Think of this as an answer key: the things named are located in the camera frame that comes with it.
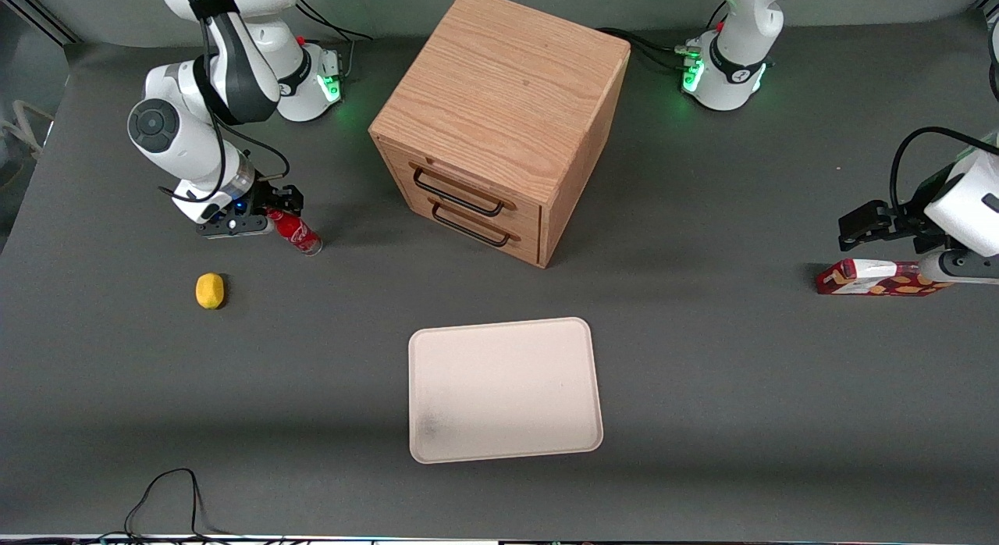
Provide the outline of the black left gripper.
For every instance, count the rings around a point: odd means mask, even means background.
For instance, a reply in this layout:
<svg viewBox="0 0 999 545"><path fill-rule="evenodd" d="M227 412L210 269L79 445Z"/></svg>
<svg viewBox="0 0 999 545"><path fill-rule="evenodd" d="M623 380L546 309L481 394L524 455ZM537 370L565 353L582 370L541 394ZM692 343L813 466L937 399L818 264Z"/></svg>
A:
<svg viewBox="0 0 999 545"><path fill-rule="evenodd" d="M884 238L886 241L896 241L910 237L913 238L913 248L918 255L938 248L952 248L953 241L949 234L926 214L928 204L942 192L952 170L952 167L938 170L920 183L908 202L900 203L900 171L898 167L893 167L889 184L890 207L885 202L866 202L840 217L839 250L849 252L862 244L883 241Z"/></svg>

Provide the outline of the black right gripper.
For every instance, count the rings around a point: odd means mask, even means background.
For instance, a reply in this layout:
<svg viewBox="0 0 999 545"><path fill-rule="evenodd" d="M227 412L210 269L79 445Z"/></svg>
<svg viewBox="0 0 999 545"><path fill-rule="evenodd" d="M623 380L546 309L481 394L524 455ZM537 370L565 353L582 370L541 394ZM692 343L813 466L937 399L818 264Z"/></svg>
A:
<svg viewBox="0 0 999 545"><path fill-rule="evenodd" d="M292 184L277 188L268 181L254 182L245 195L234 200L234 215L236 217L282 216L286 212L300 215L303 209L304 196Z"/></svg>

